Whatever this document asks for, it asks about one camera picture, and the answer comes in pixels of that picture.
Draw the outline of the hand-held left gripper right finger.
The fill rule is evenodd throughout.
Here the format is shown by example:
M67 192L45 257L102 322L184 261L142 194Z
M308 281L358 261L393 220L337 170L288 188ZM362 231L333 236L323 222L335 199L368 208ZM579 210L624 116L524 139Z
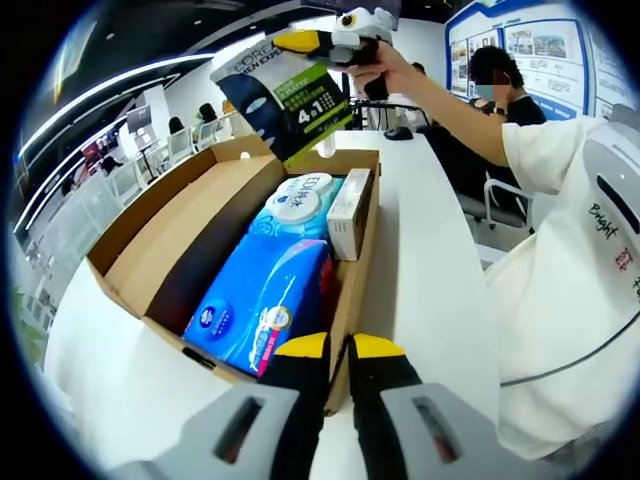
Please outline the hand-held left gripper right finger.
M513 479L515 456L490 419L437 383L424 383L404 350L358 333L349 339L354 425L370 479Z

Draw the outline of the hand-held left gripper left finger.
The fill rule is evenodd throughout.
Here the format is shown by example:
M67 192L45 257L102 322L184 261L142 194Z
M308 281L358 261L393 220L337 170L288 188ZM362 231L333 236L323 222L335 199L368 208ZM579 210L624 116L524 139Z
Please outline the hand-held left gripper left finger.
M281 345L255 383L238 383L193 415L175 445L127 465L130 479L306 479L329 392L330 338Z

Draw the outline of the person's right hand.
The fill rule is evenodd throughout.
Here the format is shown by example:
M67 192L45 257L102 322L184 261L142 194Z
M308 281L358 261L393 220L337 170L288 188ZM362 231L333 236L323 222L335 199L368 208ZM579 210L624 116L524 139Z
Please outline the person's right hand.
M411 81L420 74L402 55L386 42L379 42L376 59L369 64L352 65L347 68L360 91L374 80L382 79L391 94L409 96Z

